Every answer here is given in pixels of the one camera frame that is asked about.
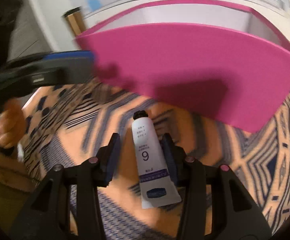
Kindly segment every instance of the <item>white tube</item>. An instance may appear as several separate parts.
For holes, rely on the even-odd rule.
[[[133,140],[141,187],[142,208],[160,207],[181,201],[169,176],[153,122],[145,111],[134,114]]]

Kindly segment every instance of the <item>screw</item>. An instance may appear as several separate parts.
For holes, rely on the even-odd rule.
[[[98,158],[97,157],[91,157],[88,159],[88,161],[91,163],[91,164],[94,164],[94,163],[97,163],[98,162]]]
[[[220,169],[222,171],[229,171],[229,167],[227,165],[225,165],[225,164],[221,165]]]
[[[63,169],[63,165],[61,165],[61,164],[56,164],[53,167],[53,170],[54,171],[60,171],[61,169]]]
[[[186,156],[185,161],[187,163],[193,163],[195,161],[195,158],[193,156]]]

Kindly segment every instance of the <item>human hand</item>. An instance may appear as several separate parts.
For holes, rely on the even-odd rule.
[[[8,100],[0,114],[0,147],[8,149],[16,146],[25,129],[26,121],[18,99]]]

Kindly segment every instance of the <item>black cap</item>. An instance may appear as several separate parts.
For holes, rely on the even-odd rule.
[[[141,110],[141,111],[137,111],[133,114],[133,119],[136,120],[136,119],[139,119],[141,117],[148,117],[148,114],[146,113],[145,110]]]

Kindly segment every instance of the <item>dark blue oval logo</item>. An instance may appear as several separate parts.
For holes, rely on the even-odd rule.
[[[166,189],[163,187],[153,188],[146,192],[148,198],[158,198],[166,195]]]

